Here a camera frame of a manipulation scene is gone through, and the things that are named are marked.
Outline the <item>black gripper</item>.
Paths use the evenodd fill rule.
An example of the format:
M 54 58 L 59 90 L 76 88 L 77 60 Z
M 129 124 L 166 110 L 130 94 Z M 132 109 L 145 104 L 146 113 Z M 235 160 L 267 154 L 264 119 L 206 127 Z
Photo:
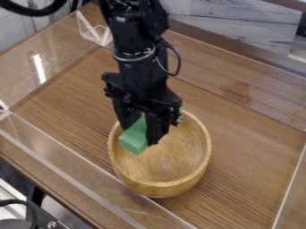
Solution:
M 120 127 L 126 130 L 144 113 L 146 143 L 154 145 L 182 116 L 181 98 L 166 86 L 168 78 L 177 75 L 168 71 L 166 47 L 150 45 L 137 52 L 114 47 L 112 56 L 118 71 L 105 72 L 101 79 Z

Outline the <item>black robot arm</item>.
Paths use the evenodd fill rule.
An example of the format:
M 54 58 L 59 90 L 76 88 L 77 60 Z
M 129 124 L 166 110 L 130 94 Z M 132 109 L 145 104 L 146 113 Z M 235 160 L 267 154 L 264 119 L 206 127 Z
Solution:
M 117 72 L 105 72 L 105 95 L 112 100 L 122 129 L 144 119 L 144 138 L 154 145 L 180 121 L 182 100 L 166 80 L 178 70 L 168 69 L 168 54 L 176 51 L 164 40 L 168 13 L 158 0 L 97 0 L 112 39 Z

